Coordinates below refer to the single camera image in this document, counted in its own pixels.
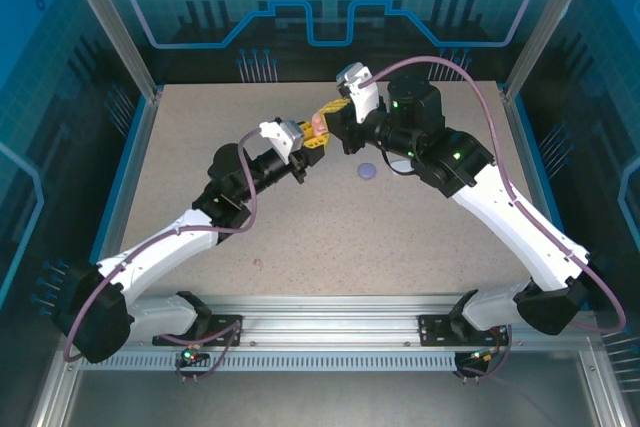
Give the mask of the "aluminium frame post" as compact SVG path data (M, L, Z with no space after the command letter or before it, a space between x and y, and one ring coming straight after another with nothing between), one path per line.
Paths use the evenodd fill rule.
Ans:
M86 0L141 95L155 103L156 84L112 0Z
M505 83L504 100L515 101L573 0L549 0Z

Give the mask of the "blue table edge rail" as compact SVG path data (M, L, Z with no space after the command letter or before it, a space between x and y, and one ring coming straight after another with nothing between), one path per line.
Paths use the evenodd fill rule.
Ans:
M66 273L64 287L71 292L79 288L81 300L85 300L99 283L98 262L120 252L158 111L159 98L160 94L153 100L140 96L134 108L133 119L125 137L89 257L87 260L71 264Z
M563 222L547 176L538 143L520 95L503 98L504 111L519 155L531 203L562 233Z

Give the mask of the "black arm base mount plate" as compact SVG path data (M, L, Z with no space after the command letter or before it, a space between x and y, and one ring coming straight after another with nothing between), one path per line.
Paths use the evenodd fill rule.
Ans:
M207 347L224 346L232 337L234 328L236 335L232 346L238 346L244 317L241 315L213 314L199 316L184 334L163 334L152 340L154 346L187 346L201 345Z
M449 315L420 315L418 334L422 347L506 346L509 336L505 327L481 331L466 320Z

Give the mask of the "aluminium extrusion rail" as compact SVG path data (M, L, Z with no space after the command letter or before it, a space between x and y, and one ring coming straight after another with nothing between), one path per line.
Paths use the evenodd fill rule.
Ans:
M86 315L74 346L92 363L127 345L150 346L155 336L184 334L199 316L244 317L239 345L262 350L367 351L403 347L470 351L475 347L422 347L420 315L449 315L456 295L427 296L205 296L188 292L143 296L104 320Z

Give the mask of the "printed blue side panel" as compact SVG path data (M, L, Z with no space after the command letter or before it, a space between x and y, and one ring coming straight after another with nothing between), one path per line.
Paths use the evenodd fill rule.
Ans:
M141 95L86 0L0 0L0 427L24 427Z
M640 0L552 0L520 96L554 218L606 283L590 301L640 427Z

